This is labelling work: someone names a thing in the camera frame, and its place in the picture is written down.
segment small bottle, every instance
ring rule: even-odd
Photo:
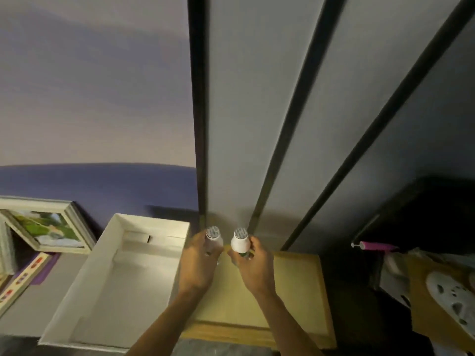
[[[249,257],[251,240],[249,239],[249,233],[247,233],[247,230],[244,227],[235,229],[234,236],[231,239],[231,248],[242,257]]]
[[[205,249],[206,255],[211,255],[215,247],[223,247],[223,238],[217,226],[211,226],[206,229]]]

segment open cardboard box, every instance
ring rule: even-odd
[[[39,344],[126,352],[168,306],[189,228],[115,214]]]

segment forearm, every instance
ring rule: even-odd
[[[200,291],[178,293],[175,300],[130,348],[127,355],[170,355],[202,296]]]
[[[309,335],[285,308],[277,294],[256,296],[282,356],[322,356]]]

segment blue wall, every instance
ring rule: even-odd
[[[153,216],[152,206],[198,209],[196,169],[175,165],[3,166],[0,195],[75,201],[96,236],[115,213]]]

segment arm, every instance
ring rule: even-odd
[[[251,236],[254,257],[245,259],[237,252],[228,254],[238,265],[244,284],[256,298],[269,324],[272,336],[282,356],[322,356],[317,345],[295,321],[276,294],[274,281],[274,257],[261,245],[257,237]]]
[[[158,319],[127,352],[128,356],[170,355],[186,321],[213,281],[214,269],[223,249],[205,252],[205,231],[196,234],[180,259],[178,294]]]

